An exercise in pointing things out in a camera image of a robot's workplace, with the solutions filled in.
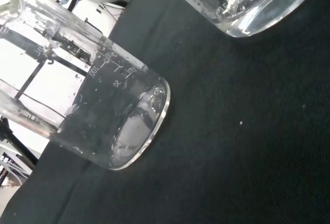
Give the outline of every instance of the metal stand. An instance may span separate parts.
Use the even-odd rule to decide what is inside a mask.
[[[24,146],[24,144],[17,139],[16,136],[13,135],[13,131],[9,127],[8,119],[1,118],[0,119],[0,137],[6,139],[12,146],[25,157],[27,161],[27,166],[30,169],[34,169],[36,166],[38,159],[31,153],[31,151]]]

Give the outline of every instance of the white wall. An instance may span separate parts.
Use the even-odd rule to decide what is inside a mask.
[[[15,194],[15,192],[19,189],[19,186],[16,187],[5,187],[5,188],[0,188],[0,216],[4,212],[7,203],[11,199],[11,197]]]

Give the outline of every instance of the black fabric surface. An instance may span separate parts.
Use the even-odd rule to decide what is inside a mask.
[[[50,143],[0,223],[329,223],[328,3],[233,39],[184,0],[133,0],[111,37],[172,88],[158,136],[122,171]]]

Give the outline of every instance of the cable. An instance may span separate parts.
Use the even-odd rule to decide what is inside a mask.
[[[112,18],[117,22],[118,20],[112,15],[112,13],[108,10],[108,8],[106,8],[104,4],[103,6],[107,10],[107,12],[112,16]]]
[[[115,6],[109,6],[109,5],[106,5],[106,4],[102,4],[104,6],[107,6],[107,7],[111,7],[111,8],[114,8],[114,9],[118,9],[118,10],[125,10],[125,8],[119,8],[119,7],[115,7]]]
[[[13,88],[13,89],[15,89],[16,91],[19,91],[17,88],[13,87],[11,84],[9,84],[9,83],[5,82],[5,81],[4,81],[4,80],[2,80],[1,78],[0,78],[0,81],[1,81],[1,82],[3,82],[3,83],[5,83],[6,85],[8,85],[8,86],[12,87],[12,88]],[[49,106],[47,106],[47,105],[45,105],[45,104],[41,103],[40,101],[38,101],[38,100],[36,100],[36,99],[34,99],[34,98],[30,97],[29,95],[27,95],[27,94],[25,94],[25,93],[23,93],[23,95],[24,95],[24,96],[26,96],[27,98],[29,98],[29,99],[31,99],[31,100],[33,100],[33,101],[37,102],[38,104],[41,104],[41,105],[45,106],[46,108],[48,108],[48,109],[52,110],[53,112],[55,112],[56,114],[60,115],[61,117],[65,118],[65,116],[64,116],[64,115],[62,115],[61,113],[57,112],[57,111],[56,111],[56,110],[54,110],[53,108],[50,108]]]

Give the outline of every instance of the metal rod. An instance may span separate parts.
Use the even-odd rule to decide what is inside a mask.
[[[40,72],[40,70],[42,69],[42,67],[44,65],[45,65],[45,61],[40,61],[39,62],[39,64],[34,69],[34,71],[32,72],[32,74],[30,75],[30,77],[26,80],[26,82],[24,83],[24,85],[21,87],[21,89],[16,94],[15,99],[20,99],[20,97],[24,94],[24,92],[26,91],[26,89],[29,87],[29,85],[31,84],[31,82],[35,79],[35,77],[37,76],[37,74]]]

